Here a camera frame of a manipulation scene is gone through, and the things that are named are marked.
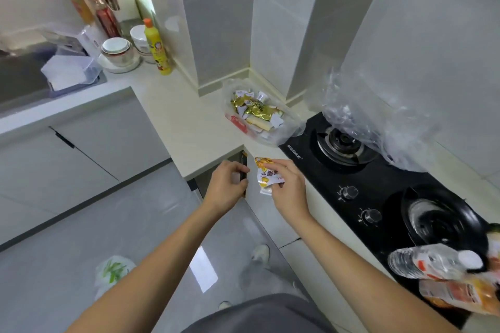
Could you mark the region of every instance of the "left hand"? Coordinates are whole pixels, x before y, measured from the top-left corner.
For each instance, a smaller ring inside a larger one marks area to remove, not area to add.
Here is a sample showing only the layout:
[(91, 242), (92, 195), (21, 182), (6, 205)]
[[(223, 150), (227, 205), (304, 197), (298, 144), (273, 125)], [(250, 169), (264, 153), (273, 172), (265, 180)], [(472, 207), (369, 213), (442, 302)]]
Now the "left hand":
[(241, 171), (249, 172), (250, 169), (239, 162), (222, 161), (212, 173), (203, 203), (220, 216), (233, 208), (248, 186), (248, 179), (243, 179), (239, 184), (232, 183), (232, 174)]

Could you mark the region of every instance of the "black glass cooktop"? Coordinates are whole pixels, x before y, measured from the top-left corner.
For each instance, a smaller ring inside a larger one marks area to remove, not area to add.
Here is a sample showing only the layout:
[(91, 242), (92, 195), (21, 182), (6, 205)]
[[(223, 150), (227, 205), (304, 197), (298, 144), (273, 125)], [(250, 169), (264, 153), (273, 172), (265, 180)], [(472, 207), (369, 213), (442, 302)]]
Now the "black glass cooktop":
[[(370, 148), (331, 128), (321, 113), (307, 121), (301, 136), (290, 138), (280, 148), (394, 279), (421, 298), (418, 280), (394, 274), (387, 257), (398, 248), (415, 246), (401, 213), (404, 190), (444, 186), (427, 172), (390, 165)], [(470, 316), (459, 309), (434, 309), (459, 329)]]

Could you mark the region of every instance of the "human arm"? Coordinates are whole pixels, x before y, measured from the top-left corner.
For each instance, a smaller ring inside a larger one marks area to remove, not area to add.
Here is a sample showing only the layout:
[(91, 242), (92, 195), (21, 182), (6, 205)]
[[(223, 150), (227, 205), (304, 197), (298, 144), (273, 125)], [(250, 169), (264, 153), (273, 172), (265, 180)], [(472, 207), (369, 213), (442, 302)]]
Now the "human arm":
[(239, 171), (249, 169), (238, 162), (222, 162), (212, 174), (200, 207), (66, 332), (152, 331), (204, 237), (247, 189), (248, 180), (232, 184), (232, 173)]
[(272, 185), (278, 211), (303, 239), (371, 333), (457, 333), (459, 330), (323, 228), (310, 214), (305, 180), (292, 161), (266, 166), (285, 179)]

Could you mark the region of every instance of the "tile floor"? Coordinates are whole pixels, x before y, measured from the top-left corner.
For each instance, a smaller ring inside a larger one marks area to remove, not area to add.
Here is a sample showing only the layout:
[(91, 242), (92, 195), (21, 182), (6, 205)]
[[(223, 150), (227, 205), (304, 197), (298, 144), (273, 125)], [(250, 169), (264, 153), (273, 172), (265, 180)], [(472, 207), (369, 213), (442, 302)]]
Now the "tile floor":
[[(0, 331), (63, 332), (94, 301), (101, 261), (118, 254), (138, 264), (199, 203), (170, 163), (0, 253)], [(213, 271), (200, 276), (207, 265), (200, 253), (197, 276), (187, 270), (154, 332), (180, 332), (223, 300), (238, 303), (238, 276), (262, 243), (271, 248), (271, 266), (299, 284), (242, 199), (203, 241)]]

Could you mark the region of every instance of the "white countertop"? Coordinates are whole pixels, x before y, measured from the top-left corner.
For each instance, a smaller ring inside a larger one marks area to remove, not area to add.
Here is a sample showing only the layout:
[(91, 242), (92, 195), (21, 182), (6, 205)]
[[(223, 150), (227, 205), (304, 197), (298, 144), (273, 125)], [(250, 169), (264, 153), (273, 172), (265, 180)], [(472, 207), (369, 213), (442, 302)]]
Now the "white countertop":
[[(253, 141), (225, 118), (221, 90), (198, 97), (188, 80), (174, 70), (162, 76), (155, 66), (141, 64), (126, 74), (107, 73), (108, 82), (55, 99), (0, 119), (0, 135), (131, 87), (177, 166), (189, 180), (222, 159), (244, 149), (253, 157), (286, 158), (278, 148)], [(293, 107), (303, 119), (314, 113), (303, 102)], [(429, 172), (490, 222), (500, 222), (500, 191), (436, 144)], [(307, 182), (309, 208), (332, 234), (390, 276), (338, 214)]]

